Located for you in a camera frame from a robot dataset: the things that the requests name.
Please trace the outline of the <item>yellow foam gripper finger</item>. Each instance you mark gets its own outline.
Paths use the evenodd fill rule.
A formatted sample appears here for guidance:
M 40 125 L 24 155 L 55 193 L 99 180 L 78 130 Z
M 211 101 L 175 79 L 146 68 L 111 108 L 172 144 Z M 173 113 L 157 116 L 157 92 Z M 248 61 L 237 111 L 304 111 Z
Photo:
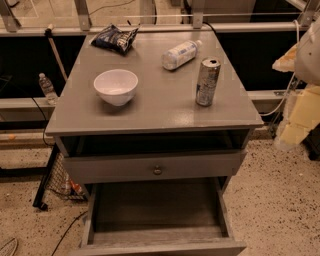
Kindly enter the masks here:
M 320 124 L 320 86 L 308 84 L 302 91 L 291 91 L 283 110 L 274 145 L 291 150 Z
M 283 56 L 277 59 L 272 68 L 280 72 L 293 72 L 295 70 L 297 45 L 293 45 Z

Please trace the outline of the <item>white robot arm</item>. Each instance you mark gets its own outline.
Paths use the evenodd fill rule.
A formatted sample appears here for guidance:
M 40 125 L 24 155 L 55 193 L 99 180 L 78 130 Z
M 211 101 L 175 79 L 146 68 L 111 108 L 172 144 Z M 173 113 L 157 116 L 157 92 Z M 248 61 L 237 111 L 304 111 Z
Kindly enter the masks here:
M 299 145 L 320 124 L 320 18 L 312 23 L 301 39 L 272 68 L 293 72 L 306 83 L 300 91 L 291 91 L 283 109 L 275 138 L 275 146 L 291 150 Z

